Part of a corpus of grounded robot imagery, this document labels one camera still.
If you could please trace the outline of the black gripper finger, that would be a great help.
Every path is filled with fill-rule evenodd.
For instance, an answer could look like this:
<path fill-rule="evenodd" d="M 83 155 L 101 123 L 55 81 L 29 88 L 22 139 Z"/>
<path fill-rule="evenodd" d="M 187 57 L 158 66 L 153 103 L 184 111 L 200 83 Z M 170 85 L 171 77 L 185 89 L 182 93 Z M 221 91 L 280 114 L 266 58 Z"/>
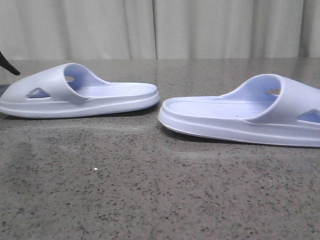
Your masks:
<path fill-rule="evenodd" d="M 0 52 L 0 66 L 12 73 L 15 76 L 19 76 L 21 73 L 18 71 Z"/>

